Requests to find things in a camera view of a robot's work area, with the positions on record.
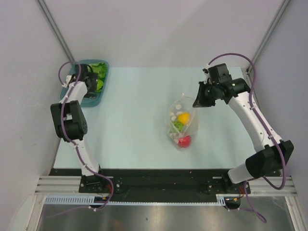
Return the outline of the green fake lettuce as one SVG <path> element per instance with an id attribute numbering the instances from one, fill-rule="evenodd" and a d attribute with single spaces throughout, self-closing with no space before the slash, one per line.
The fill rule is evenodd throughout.
<path id="1" fill-rule="evenodd" d="M 90 67 L 92 68 L 93 72 L 98 75 L 99 79 L 106 77 L 108 71 L 108 66 L 106 63 L 93 63 L 90 64 Z"/>
<path id="2" fill-rule="evenodd" d="M 100 78 L 100 79 L 98 79 L 98 81 L 97 81 L 97 89 L 96 89 L 96 92 L 97 92 L 97 93 L 102 92 L 103 87 L 104 87 L 104 78 L 103 78 L 103 79 Z"/>

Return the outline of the yellow fake food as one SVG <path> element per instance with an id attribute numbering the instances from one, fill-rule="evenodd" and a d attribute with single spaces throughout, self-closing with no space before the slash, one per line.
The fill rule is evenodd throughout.
<path id="1" fill-rule="evenodd" d="M 182 123 L 183 125 L 187 125 L 190 120 L 190 113 L 183 112 L 182 114 L 178 115 L 178 121 Z"/>

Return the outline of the clear polka dot zip bag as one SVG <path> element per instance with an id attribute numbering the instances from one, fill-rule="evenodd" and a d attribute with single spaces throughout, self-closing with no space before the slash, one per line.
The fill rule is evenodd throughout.
<path id="1" fill-rule="evenodd" d="M 192 97 L 182 94 L 169 107 L 167 134 L 177 149 L 189 148 L 197 135 L 199 118 L 193 103 Z"/>

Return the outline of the green fake pepper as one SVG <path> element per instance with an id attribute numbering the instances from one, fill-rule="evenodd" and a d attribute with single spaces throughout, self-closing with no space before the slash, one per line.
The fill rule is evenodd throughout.
<path id="1" fill-rule="evenodd" d="M 178 132 L 181 132 L 184 127 L 184 125 L 179 121 L 173 121 L 173 126 L 174 127 L 172 129 Z"/>

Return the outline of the red fake tomato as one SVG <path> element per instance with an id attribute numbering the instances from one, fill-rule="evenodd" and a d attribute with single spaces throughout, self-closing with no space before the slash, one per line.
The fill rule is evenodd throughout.
<path id="1" fill-rule="evenodd" d="M 177 145 L 180 148 L 187 148 L 190 146 L 191 142 L 192 142 L 191 136 L 185 136 L 178 139 Z"/>

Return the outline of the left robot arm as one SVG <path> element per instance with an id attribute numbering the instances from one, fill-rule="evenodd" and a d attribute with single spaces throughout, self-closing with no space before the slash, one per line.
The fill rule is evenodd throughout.
<path id="1" fill-rule="evenodd" d="M 98 75 L 88 64 L 75 64 L 75 71 L 66 77 L 67 92 L 59 103 L 51 105 L 51 115 L 57 136 L 73 147 L 81 163 L 78 192 L 102 193 L 106 180 L 98 176 L 100 165 L 87 146 L 88 124 L 81 108 L 83 99 L 97 96 Z"/>

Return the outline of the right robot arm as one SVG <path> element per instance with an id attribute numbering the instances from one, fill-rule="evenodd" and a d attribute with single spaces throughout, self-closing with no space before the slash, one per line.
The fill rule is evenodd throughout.
<path id="1" fill-rule="evenodd" d="M 239 117 L 256 152 L 243 164 L 223 175 L 223 190 L 233 193 L 244 181 L 264 178 L 273 171 L 285 170 L 294 145 L 291 141 L 284 141 L 269 125 L 246 81 L 242 78 L 232 79 L 226 64 L 207 66 L 203 72 L 206 80 L 199 82 L 193 107 L 211 107 L 215 106 L 216 100 L 223 100 Z"/>

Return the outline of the right aluminium corner post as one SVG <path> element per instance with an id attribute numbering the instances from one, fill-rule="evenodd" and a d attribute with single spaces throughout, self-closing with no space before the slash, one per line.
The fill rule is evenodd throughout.
<path id="1" fill-rule="evenodd" d="M 253 55 L 252 62 L 254 65 L 257 64 L 258 60 L 260 59 L 262 53 L 264 52 L 266 46 L 268 45 L 271 37 L 273 36 L 275 30 L 277 29 L 278 25 L 280 24 L 283 16 L 285 15 L 288 7 L 292 3 L 292 0 L 283 0 L 280 4 L 277 12 L 274 15 L 273 20 L 271 21 L 268 29 L 266 30 L 265 35 L 263 36 L 256 52 Z"/>

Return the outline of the aluminium corner post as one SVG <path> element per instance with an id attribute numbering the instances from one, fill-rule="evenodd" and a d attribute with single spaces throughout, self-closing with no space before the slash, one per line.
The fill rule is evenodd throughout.
<path id="1" fill-rule="evenodd" d="M 62 35 L 62 32 L 60 31 L 47 3 L 45 0 L 36 0 L 36 3 L 41 10 L 43 16 L 45 17 L 45 20 L 47 21 L 52 33 L 54 34 L 56 40 L 58 41 L 62 51 L 64 52 L 66 58 L 69 61 L 75 61 L 75 58 L 72 54 L 72 52 L 69 49 L 69 46 L 67 45 L 64 36 Z"/>
<path id="2" fill-rule="evenodd" d="M 277 12 L 274 15 L 273 20 L 271 21 L 268 29 L 266 30 L 265 35 L 263 36 L 256 52 L 253 55 L 252 62 L 254 65 L 257 64 L 258 60 L 260 59 L 262 53 L 264 52 L 266 46 L 268 45 L 271 37 L 273 36 L 275 30 L 277 29 L 278 25 L 280 24 L 283 16 L 285 15 L 288 7 L 292 3 L 292 0 L 283 0 L 280 4 Z"/>

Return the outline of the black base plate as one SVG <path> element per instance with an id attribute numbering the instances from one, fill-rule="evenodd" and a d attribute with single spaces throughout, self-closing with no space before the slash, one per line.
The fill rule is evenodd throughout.
<path id="1" fill-rule="evenodd" d="M 49 175 L 79 177 L 78 193 L 95 194 L 90 208 L 100 209 L 108 199 L 114 203 L 209 203 L 217 194 L 233 195 L 239 203 L 251 192 L 248 183 L 232 184 L 227 169 L 104 169 L 108 177 L 83 176 L 80 169 L 53 168 Z"/>

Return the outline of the left aluminium corner post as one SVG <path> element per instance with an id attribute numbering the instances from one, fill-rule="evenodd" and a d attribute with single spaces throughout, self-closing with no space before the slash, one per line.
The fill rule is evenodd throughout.
<path id="1" fill-rule="evenodd" d="M 47 21 L 52 33 L 54 34 L 56 40 L 58 41 L 62 51 L 64 52 L 66 58 L 69 61 L 75 61 L 75 58 L 72 54 L 72 52 L 69 49 L 69 46 L 67 45 L 64 36 L 62 35 L 62 32 L 60 31 L 47 3 L 45 0 L 36 0 L 36 3 L 41 10 L 43 16 L 45 17 L 45 20 Z"/>

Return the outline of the front aluminium rail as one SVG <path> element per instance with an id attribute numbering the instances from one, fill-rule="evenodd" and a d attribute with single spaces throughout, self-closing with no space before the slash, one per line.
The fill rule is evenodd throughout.
<path id="1" fill-rule="evenodd" d="M 77 195 L 80 176 L 41 176 L 35 189 L 36 195 Z M 291 177 L 286 178 L 281 190 L 271 187 L 264 179 L 249 182 L 251 196 L 297 196 Z"/>

